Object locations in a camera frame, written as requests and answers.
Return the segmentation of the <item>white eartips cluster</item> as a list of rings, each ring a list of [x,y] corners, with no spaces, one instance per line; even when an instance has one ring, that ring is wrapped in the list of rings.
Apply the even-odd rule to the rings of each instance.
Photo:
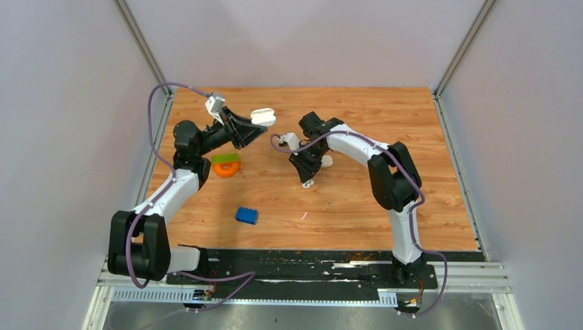
[[[314,180],[310,179],[310,180],[308,180],[308,181],[304,182],[304,183],[302,184],[302,187],[303,187],[303,188],[310,188],[310,187],[311,187],[311,186],[313,186],[313,185],[314,185]]]

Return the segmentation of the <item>white oval pill case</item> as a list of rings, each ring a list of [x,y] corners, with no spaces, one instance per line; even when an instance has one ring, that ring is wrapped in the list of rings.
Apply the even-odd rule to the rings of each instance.
[[[276,122],[275,110],[272,108],[262,108],[253,110],[250,113],[251,122],[255,125],[270,127]]]

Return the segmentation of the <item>white earbud charging case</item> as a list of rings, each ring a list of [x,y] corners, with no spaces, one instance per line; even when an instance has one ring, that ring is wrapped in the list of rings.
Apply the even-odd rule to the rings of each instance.
[[[328,168],[333,165],[333,158],[330,155],[323,155],[321,159],[321,167]]]

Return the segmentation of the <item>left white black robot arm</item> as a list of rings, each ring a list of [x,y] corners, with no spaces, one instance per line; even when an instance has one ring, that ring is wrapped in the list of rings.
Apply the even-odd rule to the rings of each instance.
[[[135,280],[159,281],[184,272],[194,284],[210,277],[206,252],[193,245],[171,247],[167,227],[184,203],[208,179],[211,161],[206,153],[231,143],[236,149],[251,144],[276,121],[271,108],[257,109],[249,118],[222,107],[212,125],[200,129],[191,120],[175,125],[175,153],[166,181],[147,200],[130,211],[117,211],[111,220],[107,269]]]

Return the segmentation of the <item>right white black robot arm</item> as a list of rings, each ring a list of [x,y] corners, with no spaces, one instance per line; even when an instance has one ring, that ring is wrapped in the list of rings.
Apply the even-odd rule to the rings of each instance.
[[[424,198],[420,194],[421,178],[406,145],[378,142],[337,118],[324,121],[315,112],[305,115],[299,125],[304,141],[295,133],[286,133],[278,138],[278,145],[291,150],[289,161],[297,170],[300,182],[304,186],[312,185],[329,151],[363,165],[368,171],[373,196],[390,220],[394,281],[402,287],[413,285],[426,265],[417,225],[417,207]]]

